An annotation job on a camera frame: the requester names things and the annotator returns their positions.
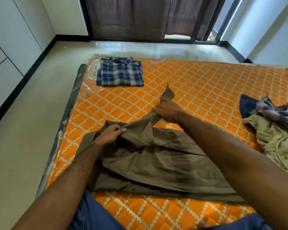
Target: person's left hand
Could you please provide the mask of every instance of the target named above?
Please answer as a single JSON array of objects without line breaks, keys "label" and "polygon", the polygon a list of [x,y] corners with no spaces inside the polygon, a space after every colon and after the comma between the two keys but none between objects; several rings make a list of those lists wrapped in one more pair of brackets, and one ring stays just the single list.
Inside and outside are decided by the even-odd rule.
[{"label": "person's left hand", "polygon": [[98,136],[93,143],[98,146],[108,146],[113,143],[121,134],[126,131],[126,128],[120,129],[118,124],[110,125]]}]

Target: curtain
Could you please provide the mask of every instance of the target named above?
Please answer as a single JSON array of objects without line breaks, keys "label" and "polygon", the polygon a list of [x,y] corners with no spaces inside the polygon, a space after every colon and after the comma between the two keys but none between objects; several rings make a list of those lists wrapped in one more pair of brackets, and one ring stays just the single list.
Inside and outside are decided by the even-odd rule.
[{"label": "curtain", "polygon": [[164,39],[171,0],[87,0],[94,39]]},{"label": "curtain", "polygon": [[166,34],[206,41],[225,0],[172,0]]}]

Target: blue checkered shirt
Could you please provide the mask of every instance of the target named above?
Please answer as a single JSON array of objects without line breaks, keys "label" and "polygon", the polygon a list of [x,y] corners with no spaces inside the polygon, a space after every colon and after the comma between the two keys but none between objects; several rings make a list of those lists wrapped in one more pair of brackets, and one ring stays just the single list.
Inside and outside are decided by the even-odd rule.
[{"label": "blue checkered shirt", "polygon": [[133,57],[101,58],[96,84],[143,86],[142,62],[134,60]]}]

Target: orange mattress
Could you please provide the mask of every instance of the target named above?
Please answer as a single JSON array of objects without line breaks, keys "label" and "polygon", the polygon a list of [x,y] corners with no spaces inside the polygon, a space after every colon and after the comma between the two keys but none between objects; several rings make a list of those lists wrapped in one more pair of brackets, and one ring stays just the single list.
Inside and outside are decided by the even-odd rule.
[{"label": "orange mattress", "polygon": [[[84,81],[94,86],[94,80]],[[288,72],[265,66],[219,62],[160,61],[143,69],[144,87],[82,86],[71,112],[48,186],[73,161],[82,137],[101,128],[106,120],[132,122],[158,103],[166,83],[174,101],[204,121],[229,132],[259,150],[256,137],[241,123],[241,93],[260,99],[266,92],[276,105],[288,102]],[[180,129],[161,120],[156,127]],[[225,224],[254,210],[185,198],[159,198],[119,192],[95,192],[93,196],[127,229],[196,229]]]}]

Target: orange patterned mattress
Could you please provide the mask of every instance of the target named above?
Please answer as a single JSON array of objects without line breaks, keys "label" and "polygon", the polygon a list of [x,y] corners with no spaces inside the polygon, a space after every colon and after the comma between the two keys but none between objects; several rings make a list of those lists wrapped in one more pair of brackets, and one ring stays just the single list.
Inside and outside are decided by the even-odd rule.
[{"label": "orange patterned mattress", "polygon": [[[84,81],[88,80],[88,69]],[[288,72],[261,65],[219,62],[160,61],[143,69],[144,87],[108,87],[88,92],[85,86],[71,112],[48,186],[73,161],[82,137],[101,128],[106,120],[132,122],[158,103],[166,83],[175,92],[174,101],[187,112],[231,133],[252,148],[256,137],[241,123],[241,93],[260,99],[265,92],[274,104],[288,101]],[[161,120],[156,127],[180,129]],[[196,229],[229,223],[254,210],[185,198],[159,198],[118,192],[93,194],[127,229]]]}]

